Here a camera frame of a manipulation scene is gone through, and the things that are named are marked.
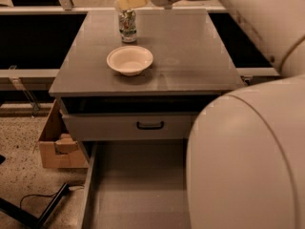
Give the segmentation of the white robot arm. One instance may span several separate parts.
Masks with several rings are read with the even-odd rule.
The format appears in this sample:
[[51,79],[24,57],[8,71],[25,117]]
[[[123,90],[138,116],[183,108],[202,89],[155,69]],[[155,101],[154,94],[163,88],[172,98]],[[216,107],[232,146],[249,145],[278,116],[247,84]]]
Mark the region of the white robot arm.
[[280,77],[224,94],[196,118],[186,159],[191,228],[305,229],[305,0],[218,1]]

